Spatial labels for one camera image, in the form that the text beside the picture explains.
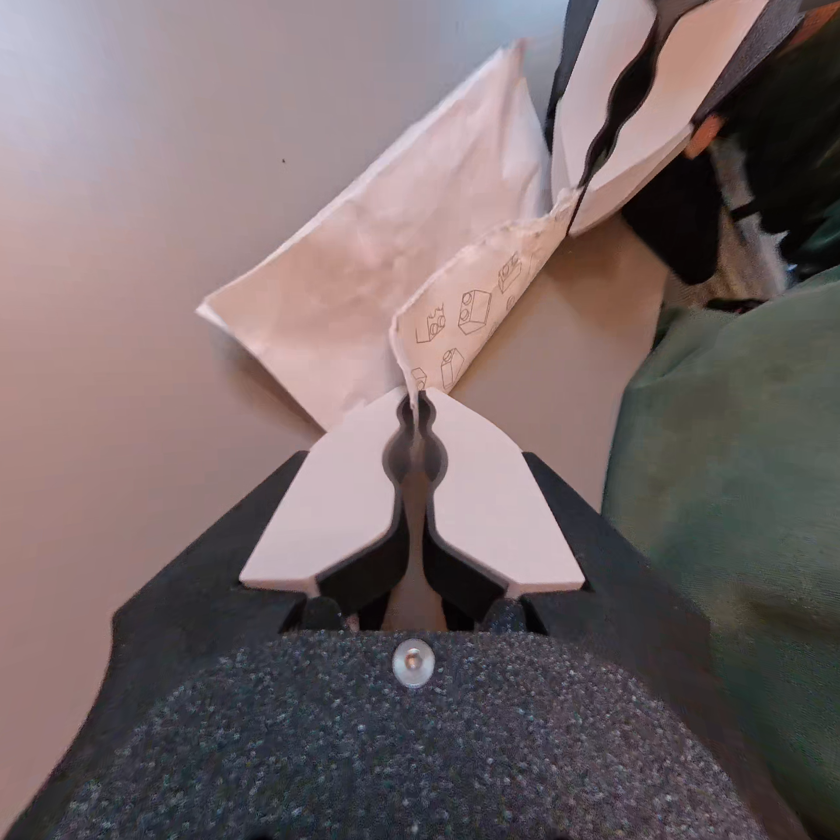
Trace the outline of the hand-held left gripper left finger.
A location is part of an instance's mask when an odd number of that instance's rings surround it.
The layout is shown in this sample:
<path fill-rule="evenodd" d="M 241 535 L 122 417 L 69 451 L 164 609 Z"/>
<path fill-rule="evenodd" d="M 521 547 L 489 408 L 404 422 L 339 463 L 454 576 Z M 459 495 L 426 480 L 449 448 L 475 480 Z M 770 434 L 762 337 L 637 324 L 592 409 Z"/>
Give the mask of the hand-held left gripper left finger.
<path fill-rule="evenodd" d="M 347 414 L 304 455 L 241 584 L 303 594 L 389 592 L 407 565 L 402 484 L 412 439 L 406 391 Z"/>

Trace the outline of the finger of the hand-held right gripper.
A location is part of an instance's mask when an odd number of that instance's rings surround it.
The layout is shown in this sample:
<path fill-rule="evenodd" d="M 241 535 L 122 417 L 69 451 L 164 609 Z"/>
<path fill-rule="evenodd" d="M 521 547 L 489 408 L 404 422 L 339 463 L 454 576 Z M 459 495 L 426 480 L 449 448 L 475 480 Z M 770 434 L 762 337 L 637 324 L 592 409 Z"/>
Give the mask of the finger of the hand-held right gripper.
<path fill-rule="evenodd" d="M 569 75 L 553 112 L 553 195 L 585 181 L 593 144 L 607 125 L 610 100 L 624 71 L 642 53 L 656 20 L 648 1 L 570 2 L 562 58 Z"/>
<path fill-rule="evenodd" d="M 768 2 L 652 2 L 654 28 L 614 87 L 570 236 L 616 214 L 682 152 L 692 117 Z"/>

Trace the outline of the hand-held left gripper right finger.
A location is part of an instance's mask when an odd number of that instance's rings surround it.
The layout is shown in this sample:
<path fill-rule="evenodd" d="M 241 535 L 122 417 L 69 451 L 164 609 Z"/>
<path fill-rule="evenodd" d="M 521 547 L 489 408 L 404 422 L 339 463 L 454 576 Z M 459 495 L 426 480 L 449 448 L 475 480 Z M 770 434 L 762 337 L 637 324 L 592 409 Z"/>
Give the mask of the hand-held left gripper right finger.
<path fill-rule="evenodd" d="M 421 394 L 428 583 L 444 598 L 519 598 L 585 583 L 523 450 L 438 389 Z"/>

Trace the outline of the large printed paper bag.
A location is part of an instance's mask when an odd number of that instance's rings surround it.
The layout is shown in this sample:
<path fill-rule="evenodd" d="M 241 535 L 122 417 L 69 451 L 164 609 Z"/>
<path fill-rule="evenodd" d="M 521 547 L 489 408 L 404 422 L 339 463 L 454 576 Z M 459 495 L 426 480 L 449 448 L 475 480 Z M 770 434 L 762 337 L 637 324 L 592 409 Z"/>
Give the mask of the large printed paper bag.
<path fill-rule="evenodd" d="M 341 194 L 196 314 L 325 431 L 398 385 L 449 392 L 565 238 L 578 192 L 497 50 Z"/>

